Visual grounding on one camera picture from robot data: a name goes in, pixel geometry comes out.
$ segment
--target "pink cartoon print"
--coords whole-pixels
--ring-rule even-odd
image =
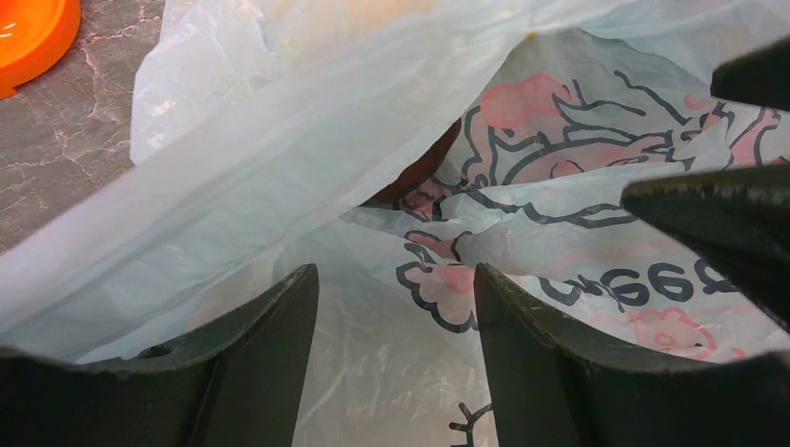
[[[657,351],[674,351],[690,359],[704,360],[716,351],[713,335],[678,307],[630,313],[636,343]]]
[[[415,304],[430,312],[449,332],[477,331],[474,269],[463,264],[438,264],[425,247],[405,244],[418,261],[396,269],[398,282],[411,292]]]
[[[763,108],[759,115],[741,132],[729,146],[732,152],[731,162],[740,166],[762,166],[769,164],[786,163],[787,160],[779,157],[773,160],[764,160],[761,153],[762,140],[765,134],[779,127],[781,116],[773,109]]]
[[[472,155],[459,167],[460,180],[447,183],[434,177],[396,209],[424,222],[440,221],[437,203],[487,186],[541,182],[633,163],[681,162],[688,170],[694,158],[677,158],[677,145],[721,120],[729,129],[734,120],[725,102],[689,94],[683,106],[693,116],[686,116],[655,90],[634,84],[620,71],[613,75],[632,92],[619,95],[628,103],[587,99],[576,79],[564,84],[546,73],[489,88],[480,105],[463,117]],[[748,129],[729,137],[729,166],[787,163],[781,157],[765,160],[760,153],[762,138],[776,129],[779,119],[775,111],[763,109]],[[636,123],[641,130],[612,123]]]
[[[415,230],[406,233],[405,238],[414,242],[415,244],[428,248],[439,256],[442,256],[444,259],[457,261],[460,263],[461,255],[458,254],[456,245],[462,237],[467,235],[471,235],[471,232],[465,231],[458,237],[451,240],[441,240],[430,233]]]
[[[594,229],[630,224],[637,219],[620,205],[611,203],[597,203],[566,215],[551,216],[540,212],[532,202],[524,205],[503,204],[491,199],[483,191],[477,190],[469,191],[467,196],[490,210],[502,210],[508,214],[522,212],[530,221],[541,225],[572,224]]]
[[[738,347],[732,348],[732,355],[734,356],[730,361],[746,359],[746,352]]]

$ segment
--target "gray marble surface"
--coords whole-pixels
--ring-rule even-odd
[[[82,0],[69,52],[0,101],[0,251],[124,171],[134,74],[157,43],[164,0]]]

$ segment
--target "printed plastic bag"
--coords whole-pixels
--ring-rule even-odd
[[[0,258],[0,342],[76,360],[147,323],[120,352],[182,332],[246,264],[395,180],[525,35],[621,2],[580,3],[196,1],[136,86],[143,140],[171,144]]]
[[[669,0],[677,9],[653,14],[656,3],[637,1],[561,31],[583,7],[524,3],[440,2],[251,82],[238,105],[193,102],[213,116],[200,126],[162,109],[157,131],[173,144],[0,258],[10,297],[0,341],[79,361],[131,356],[316,263],[319,314],[293,441],[310,447],[497,445],[474,311],[480,262],[602,331],[674,355],[730,361],[789,347],[732,284],[620,207],[622,187],[646,177],[787,162],[788,118],[710,98],[710,70],[736,53],[706,49],[728,48],[717,44],[728,33],[741,39],[735,51],[765,43],[786,29],[788,7]],[[698,14],[675,15],[683,5]],[[191,11],[161,51],[205,31]],[[649,39],[619,28],[624,18]],[[752,33],[750,23],[766,26]],[[672,52],[679,27],[705,40]],[[449,40],[431,52],[426,36]],[[355,54],[373,59],[351,64]],[[135,101],[154,98],[141,83]],[[162,90],[160,105],[193,93],[216,92]],[[464,130],[433,179],[393,210],[352,209],[458,116]],[[78,343],[55,339],[65,333]]]

